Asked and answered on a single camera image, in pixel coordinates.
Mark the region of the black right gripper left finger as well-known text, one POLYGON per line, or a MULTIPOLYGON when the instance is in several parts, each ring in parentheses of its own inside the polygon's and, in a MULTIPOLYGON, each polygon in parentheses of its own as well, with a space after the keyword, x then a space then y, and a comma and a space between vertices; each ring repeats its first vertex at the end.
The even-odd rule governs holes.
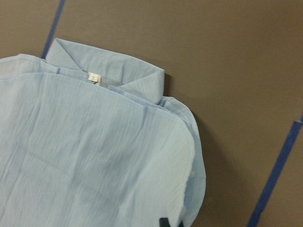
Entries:
POLYGON ((159 219, 159 227, 169 227, 169 219, 168 218, 160 218, 159 219))

